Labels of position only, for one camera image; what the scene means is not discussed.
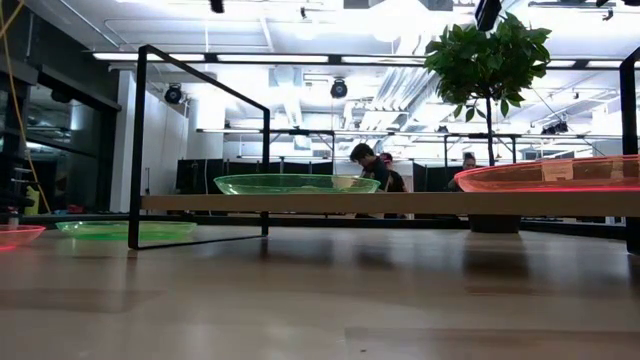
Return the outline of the translucent green plastic plate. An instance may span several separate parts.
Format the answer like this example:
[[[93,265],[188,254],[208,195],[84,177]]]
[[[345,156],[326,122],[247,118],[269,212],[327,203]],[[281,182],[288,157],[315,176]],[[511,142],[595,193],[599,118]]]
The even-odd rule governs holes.
[[[375,179],[315,174],[245,174],[214,179],[225,195],[375,193]]]
[[[57,222],[56,227],[79,240],[126,241],[129,235],[128,221],[69,221]],[[182,240],[196,227],[192,222],[141,221],[139,241]]]

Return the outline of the translucent orange plastic plate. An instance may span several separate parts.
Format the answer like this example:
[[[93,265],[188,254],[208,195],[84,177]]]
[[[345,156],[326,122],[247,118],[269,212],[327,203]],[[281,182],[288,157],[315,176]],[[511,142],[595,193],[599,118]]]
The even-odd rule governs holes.
[[[640,192],[640,155],[546,159],[462,171],[465,192]]]
[[[0,251],[28,245],[45,230],[44,226],[36,225],[0,225]]]

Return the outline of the wooden shelf with black legs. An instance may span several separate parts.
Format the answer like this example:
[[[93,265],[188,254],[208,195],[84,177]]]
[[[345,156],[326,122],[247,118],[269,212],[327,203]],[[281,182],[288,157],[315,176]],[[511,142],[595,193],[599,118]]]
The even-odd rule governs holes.
[[[131,165],[128,247],[142,250],[139,242],[140,210],[249,211],[260,214],[261,237],[269,234],[273,212],[308,213],[418,213],[471,215],[556,215],[627,217],[627,251],[640,256],[640,191],[568,192],[424,192],[333,193],[284,195],[167,195],[143,196],[140,192],[144,138],[147,63],[150,54],[197,76],[214,87],[263,112],[263,160],[269,160],[270,111],[238,91],[175,59],[152,45],[136,55],[136,97]]]

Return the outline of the person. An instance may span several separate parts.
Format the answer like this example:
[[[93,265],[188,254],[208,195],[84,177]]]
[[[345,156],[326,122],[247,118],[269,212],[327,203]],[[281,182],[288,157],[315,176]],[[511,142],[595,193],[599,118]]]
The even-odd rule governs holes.
[[[466,171],[466,170],[474,169],[476,167],[477,165],[476,165],[475,156],[472,153],[465,153],[463,158],[463,163],[462,163],[462,170]],[[461,190],[455,178],[451,179],[451,181],[447,185],[447,188],[449,191],[452,191],[452,192],[459,192]]]
[[[389,180],[386,188],[387,192],[391,193],[404,193],[407,191],[405,182],[401,175],[393,168],[393,157],[390,153],[383,152],[380,154],[380,159],[385,164],[389,172]]]
[[[366,143],[356,145],[349,156],[350,161],[362,167],[361,176],[379,182],[377,192],[386,192],[391,175],[384,161]]]

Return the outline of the black partition screen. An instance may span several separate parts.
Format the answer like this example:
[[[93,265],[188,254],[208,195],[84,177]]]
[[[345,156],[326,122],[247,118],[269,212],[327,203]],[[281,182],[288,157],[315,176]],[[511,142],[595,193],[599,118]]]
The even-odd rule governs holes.
[[[221,194],[214,179],[227,175],[257,174],[262,169],[260,160],[234,162],[222,159],[179,160],[176,190],[180,194]],[[321,174],[332,175],[332,162],[295,163],[276,161],[269,163],[273,174]]]

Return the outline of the green potted plant, black pot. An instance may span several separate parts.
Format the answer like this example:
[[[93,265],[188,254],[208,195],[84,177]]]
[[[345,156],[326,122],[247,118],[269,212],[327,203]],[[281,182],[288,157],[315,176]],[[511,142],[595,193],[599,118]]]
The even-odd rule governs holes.
[[[551,33],[507,12],[493,30],[455,24],[427,46],[424,68],[439,77],[437,95],[455,106],[454,116],[485,121],[490,168],[495,166],[492,108],[497,104],[506,116],[524,101],[521,92],[546,75]]]

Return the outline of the yellow container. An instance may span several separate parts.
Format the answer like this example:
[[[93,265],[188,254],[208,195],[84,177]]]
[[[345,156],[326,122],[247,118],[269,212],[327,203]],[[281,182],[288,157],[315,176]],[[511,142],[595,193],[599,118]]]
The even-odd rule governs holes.
[[[38,215],[39,204],[40,204],[40,192],[35,190],[32,186],[28,186],[26,190],[26,197],[28,200],[32,201],[32,204],[25,207],[24,214],[26,216]]]

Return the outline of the black metal table frame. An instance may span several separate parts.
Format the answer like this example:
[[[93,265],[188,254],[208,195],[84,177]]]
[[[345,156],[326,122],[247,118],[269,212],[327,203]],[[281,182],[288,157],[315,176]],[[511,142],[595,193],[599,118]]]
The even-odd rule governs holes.
[[[58,222],[67,221],[125,221],[127,214],[84,214],[84,215],[20,215],[20,224],[41,225],[53,229]],[[259,217],[231,217],[231,216],[171,216],[171,215],[142,215],[142,221],[157,222],[194,222],[198,225],[210,226],[255,226],[259,227]],[[352,219],[327,217],[276,217],[269,218],[270,227],[315,227],[315,228],[365,228],[365,229],[440,229],[440,230],[469,230],[467,220],[450,218],[418,219],[418,220],[382,220],[382,219]],[[589,223],[561,223],[545,221],[520,222],[521,231],[562,234],[580,237],[626,240],[627,230],[624,225],[604,225]]]

